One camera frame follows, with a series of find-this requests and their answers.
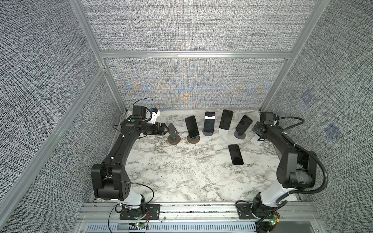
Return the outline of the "black phone white stripe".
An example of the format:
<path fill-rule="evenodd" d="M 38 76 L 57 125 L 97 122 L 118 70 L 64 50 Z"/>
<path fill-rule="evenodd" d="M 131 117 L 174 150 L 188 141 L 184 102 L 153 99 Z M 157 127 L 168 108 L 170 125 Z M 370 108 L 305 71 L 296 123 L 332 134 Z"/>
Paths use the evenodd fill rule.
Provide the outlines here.
<path fill-rule="evenodd" d="M 205 112 L 205 123 L 203 130 L 205 130 L 206 132 L 214 132 L 215 119 L 215 112 Z"/>

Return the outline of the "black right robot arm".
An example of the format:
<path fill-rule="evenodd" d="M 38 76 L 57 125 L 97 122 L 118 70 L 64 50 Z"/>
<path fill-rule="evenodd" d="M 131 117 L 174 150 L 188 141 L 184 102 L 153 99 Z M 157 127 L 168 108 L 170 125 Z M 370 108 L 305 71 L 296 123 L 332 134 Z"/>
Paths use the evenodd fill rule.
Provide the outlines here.
<path fill-rule="evenodd" d="M 314 187 L 316 182 L 316 161 L 307 155 L 290 139 L 279 126 L 257 122 L 253 129 L 261 139 L 273 144 L 280 162 L 276 171 L 276 180 L 264 192 L 256 195 L 254 204 L 257 208 L 271 209 L 278 207 L 285 197 L 295 191 Z"/>

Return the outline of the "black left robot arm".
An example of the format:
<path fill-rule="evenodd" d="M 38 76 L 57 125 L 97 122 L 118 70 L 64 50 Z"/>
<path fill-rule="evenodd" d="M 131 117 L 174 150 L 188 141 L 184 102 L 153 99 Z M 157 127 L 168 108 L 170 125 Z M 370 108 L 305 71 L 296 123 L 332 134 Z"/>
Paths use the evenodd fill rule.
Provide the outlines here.
<path fill-rule="evenodd" d="M 96 198 L 119 200 L 129 208 L 139 208 L 146 204 L 142 195 L 131 189 L 134 182 L 126 172 L 130 151 L 141 134 L 163 136 L 169 132 L 165 123 L 149 123 L 141 118 L 127 118 L 120 124 L 120 134 L 107 157 L 90 170 L 93 192 Z"/>

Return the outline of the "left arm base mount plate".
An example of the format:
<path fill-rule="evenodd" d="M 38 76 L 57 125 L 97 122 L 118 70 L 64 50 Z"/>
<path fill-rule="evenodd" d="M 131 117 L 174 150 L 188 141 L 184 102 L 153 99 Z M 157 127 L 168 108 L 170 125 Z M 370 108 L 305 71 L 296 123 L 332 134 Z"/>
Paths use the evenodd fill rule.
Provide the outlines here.
<path fill-rule="evenodd" d="M 147 204 L 146 206 L 134 208 L 134 207 L 122 207 L 120 212 L 120 220 L 159 220 L 160 204 Z"/>

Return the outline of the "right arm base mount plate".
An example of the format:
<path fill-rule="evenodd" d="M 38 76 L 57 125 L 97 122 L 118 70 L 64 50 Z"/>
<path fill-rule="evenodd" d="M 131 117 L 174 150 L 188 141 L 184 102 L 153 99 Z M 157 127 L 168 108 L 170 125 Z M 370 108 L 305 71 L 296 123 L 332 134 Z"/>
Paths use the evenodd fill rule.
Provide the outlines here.
<path fill-rule="evenodd" d="M 266 219 L 270 218 L 274 212 L 278 210 L 277 207 L 264 208 L 253 211 L 251 203 L 237 203 L 236 205 L 237 214 L 239 219 L 248 220 L 248 219 L 261 219 L 265 217 Z"/>

